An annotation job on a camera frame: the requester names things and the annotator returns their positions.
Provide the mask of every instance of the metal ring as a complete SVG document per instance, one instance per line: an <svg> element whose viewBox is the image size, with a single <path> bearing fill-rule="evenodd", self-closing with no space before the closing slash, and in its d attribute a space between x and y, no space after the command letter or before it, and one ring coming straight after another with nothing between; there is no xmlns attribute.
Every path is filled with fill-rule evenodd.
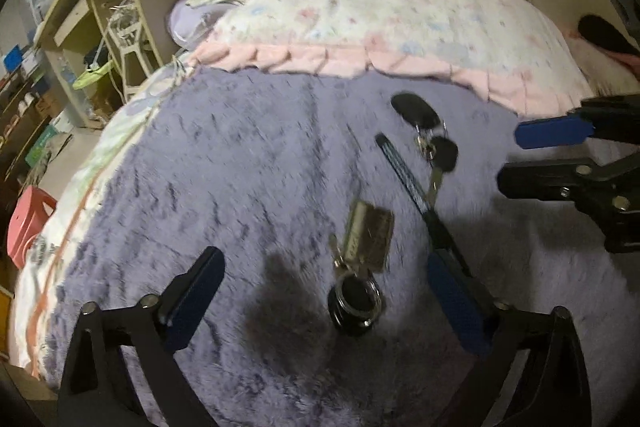
<svg viewBox="0 0 640 427"><path fill-rule="evenodd" d="M373 302L373 308L370 311L356 309L347 302L342 291L342 286L344 285L344 281L347 277L353 277L363 283L367 296ZM372 325L382 313L383 297L376 280L373 279L373 276L370 276L367 279L362 279L352 271L342 274L335 283L335 296L338 299L338 304L340 304L344 311L354 317L364 319L362 325L366 328Z"/></svg>

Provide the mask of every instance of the blue box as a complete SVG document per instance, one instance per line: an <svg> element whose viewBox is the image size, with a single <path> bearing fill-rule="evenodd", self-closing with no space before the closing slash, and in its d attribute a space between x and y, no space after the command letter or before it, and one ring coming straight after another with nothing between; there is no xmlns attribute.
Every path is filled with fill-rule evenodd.
<svg viewBox="0 0 640 427"><path fill-rule="evenodd" d="M4 58L4 67L8 73L13 73L22 64L22 52L20 46L16 46L10 52L6 54Z"/></svg>

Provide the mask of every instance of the blanket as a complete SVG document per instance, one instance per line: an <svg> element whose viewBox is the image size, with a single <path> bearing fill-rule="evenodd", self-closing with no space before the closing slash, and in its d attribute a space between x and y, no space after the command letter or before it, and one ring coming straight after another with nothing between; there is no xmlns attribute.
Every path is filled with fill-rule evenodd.
<svg viewBox="0 0 640 427"><path fill-rule="evenodd" d="M572 311L594 425L605 425L638 374L639 299L571 203L511 201L495 187L508 159L590 151L522 152L508 110L458 86L375 72L344 80L200 70L169 94L111 179L56 289L49 383L60 383L84 302L133 305L214 245L225 252L225 280L176 360L219 425L433 422L473 358L426 284L425 226L374 140L384 132L426 184L414 131L390 106L401 90L425 98L460 147L436 207L471 269L519 308ZM621 153L607 142L590 147L601 160ZM378 278L386 311L350 339L326 310L328 240L344 233L356 196L392 210L396 227L389 270ZM161 423L133 353L126 357L149 418Z"/></svg>

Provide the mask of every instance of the pink cloth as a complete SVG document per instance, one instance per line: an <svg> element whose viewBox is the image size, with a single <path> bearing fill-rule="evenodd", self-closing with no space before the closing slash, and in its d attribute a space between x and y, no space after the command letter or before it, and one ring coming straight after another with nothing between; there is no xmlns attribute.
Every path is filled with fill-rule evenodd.
<svg viewBox="0 0 640 427"><path fill-rule="evenodd" d="M308 73L354 78L366 70L410 77L450 80L527 118L565 114L580 105L566 94L543 89L525 73L500 75L453 66L437 57L415 57L365 46L318 44L225 44L207 39L193 52L190 65L225 71L255 67L270 73Z"/></svg>

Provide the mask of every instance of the black key head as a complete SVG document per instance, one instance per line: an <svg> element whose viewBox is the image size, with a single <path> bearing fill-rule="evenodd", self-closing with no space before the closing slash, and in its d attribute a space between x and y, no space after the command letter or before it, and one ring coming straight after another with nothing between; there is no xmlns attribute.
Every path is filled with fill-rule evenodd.
<svg viewBox="0 0 640 427"><path fill-rule="evenodd" d="M434 136L430 143L433 149L431 165L442 172L451 172L458 163L458 146L449 138Z"/></svg>
<svg viewBox="0 0 640 427"><path fill-rule="evenodd" d="M391 105L412 127L429 130L440 125L440 118L431 105L414 92L399 92L393 95Z"/></svg>

